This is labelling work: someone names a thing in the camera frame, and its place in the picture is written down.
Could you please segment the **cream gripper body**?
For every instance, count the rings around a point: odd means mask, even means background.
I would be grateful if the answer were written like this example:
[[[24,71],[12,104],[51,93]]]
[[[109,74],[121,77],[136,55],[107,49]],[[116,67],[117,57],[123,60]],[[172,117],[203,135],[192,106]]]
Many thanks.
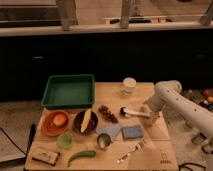
[[[151,127],[160,118],[160,114],[152,111],[148,105],[143,105],[141,111],[149,115],[148,118],[144,119],[144,124],[148,127]]]

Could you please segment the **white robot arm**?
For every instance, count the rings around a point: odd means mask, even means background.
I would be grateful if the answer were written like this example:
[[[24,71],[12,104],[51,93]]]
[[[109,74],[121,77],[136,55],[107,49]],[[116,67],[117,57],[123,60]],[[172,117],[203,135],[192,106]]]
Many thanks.
[[[171,105],[209,140],[213,138],[213,112],[181,95],[182,85],[177,80],[160,81],[154,85],[154,94],[146,104],[152,112],[160,112]]]

